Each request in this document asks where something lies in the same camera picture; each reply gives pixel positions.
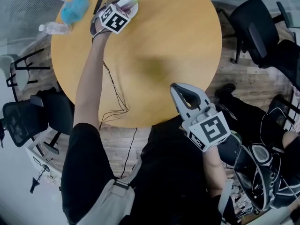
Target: black pants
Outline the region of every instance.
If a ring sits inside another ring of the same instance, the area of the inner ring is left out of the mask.
[[[224,113],[229,128],[238,132],[244,142],[261,143],[263,141],[266,145],[273,144],[277,148],[283,149],[282,138],[285,131],[271,116],[264,116],[265,111],[246,104],[231,94],[221,97],[219,102],[236,117],[237,120],[228,113]]]

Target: white chair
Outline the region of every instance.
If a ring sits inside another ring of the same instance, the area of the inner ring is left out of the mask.
[[[27,64],[26,60],[43,51],[40,49],[36,52],[28,54],[22,58],[18,55],[8,54],[0,56],[0,69],[4,72],[6,83],[8,87],[18,86],[19,90],[22,91],[25,86],[29,83],[37,83],[37,80],[29,81],[29,70],[49,70],[50,67],[31,67],[32,63]],[[15,67],[15,74],[11,75],[11,64]]]

